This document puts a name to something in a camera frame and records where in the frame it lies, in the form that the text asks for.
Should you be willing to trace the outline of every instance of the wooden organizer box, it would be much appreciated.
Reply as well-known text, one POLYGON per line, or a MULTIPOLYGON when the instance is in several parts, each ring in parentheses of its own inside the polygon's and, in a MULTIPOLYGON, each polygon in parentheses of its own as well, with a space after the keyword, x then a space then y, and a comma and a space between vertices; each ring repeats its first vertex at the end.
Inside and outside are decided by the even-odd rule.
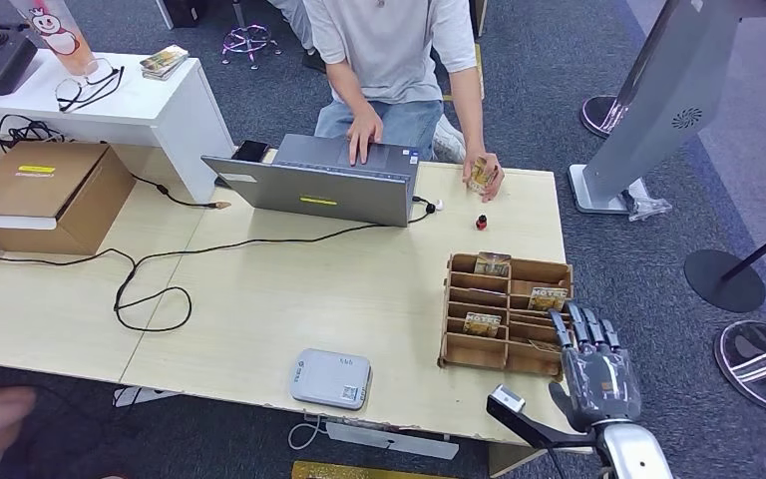
MULTIPOLYGON (((560 345, 553 323, 545 311, 527 307, 536 286, 563 287, 569 292, 567 299, 572 299, 572 267, 513 258, 506 276, 490 276, 475 274, 476 262, 475 254, 456 253, 448 260, 439 365, 533 372, 562 380, 560 345), (500 316, 496 337, 464 333, 469 312, 500 316)), ((573 335, 567 309, 563 320, 573 335)))

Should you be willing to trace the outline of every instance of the gray t-shirt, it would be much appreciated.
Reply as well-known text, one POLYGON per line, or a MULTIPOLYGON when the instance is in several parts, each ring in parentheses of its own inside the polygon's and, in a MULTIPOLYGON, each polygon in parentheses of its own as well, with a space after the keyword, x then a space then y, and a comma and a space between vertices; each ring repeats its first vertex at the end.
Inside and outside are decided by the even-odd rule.
MULTIPOLYGON (((368 101, 441 100, 430 44, 450 73, 477 65, 468 0, 304 0, 325 63, 344 59, 368 101)), ((338 99, 336 92, 333 98, 338 99)))

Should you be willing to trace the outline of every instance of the white cable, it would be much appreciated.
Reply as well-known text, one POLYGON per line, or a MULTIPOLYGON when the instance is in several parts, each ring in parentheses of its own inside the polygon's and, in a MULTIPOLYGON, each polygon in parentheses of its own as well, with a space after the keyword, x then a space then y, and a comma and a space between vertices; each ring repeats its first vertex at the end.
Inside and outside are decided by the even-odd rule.
POLYGON ((301 449, 304 449, 306 446, 312 444, 312 441, 315 439, 315 436, 317 436, 319 432, 326 436, 327 435, 327 431, 325 431, 323 429, 319 429, 320 426, 321 426, 321 415, 316 416, 315 425, 312 425, 312 424, 310 424, 308 422, 302 422, 300 424, 296 424, 295 427, 289 429, 289 437, 287 438, 289 440, 289 447, 291 447, 295 451, 300 451, 301 449), (309 428, 311 428, 312 429, 312 435, 309 436, 309 440, 307 440, 306 442, 304 442, 300 446, 296 446, 296 445, 292 444, 292 434, 294 434, 295 431, 297 431, 298 429, 300 429, 302 427, 309 427, 309 428))

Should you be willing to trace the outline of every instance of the white kiosk stand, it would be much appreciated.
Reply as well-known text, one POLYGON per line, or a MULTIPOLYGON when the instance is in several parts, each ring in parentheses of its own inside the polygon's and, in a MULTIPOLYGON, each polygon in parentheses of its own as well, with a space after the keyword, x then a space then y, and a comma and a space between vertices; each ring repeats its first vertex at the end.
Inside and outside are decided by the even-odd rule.
POLYGON ((576 207, 626 215, 620 193, 709 124, 717 112, 735 31, 766 17, 766 0, 667 0, 617 98, 595 97, 580 116, 608 136, 588 165, 571 165, 576 207))

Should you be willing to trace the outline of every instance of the smartphone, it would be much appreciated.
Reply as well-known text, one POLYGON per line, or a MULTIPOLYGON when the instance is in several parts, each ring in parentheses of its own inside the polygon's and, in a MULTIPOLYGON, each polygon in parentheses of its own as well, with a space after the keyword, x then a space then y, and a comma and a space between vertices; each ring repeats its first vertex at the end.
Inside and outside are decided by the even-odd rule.
POLYGON ((242 146, 233 154, 232 158, 243 162, 259 163, 262 161, 262 157, 265 156, 266 150, 268 150, 268 144, 266 143, 245 140, 242 142, 242 146))

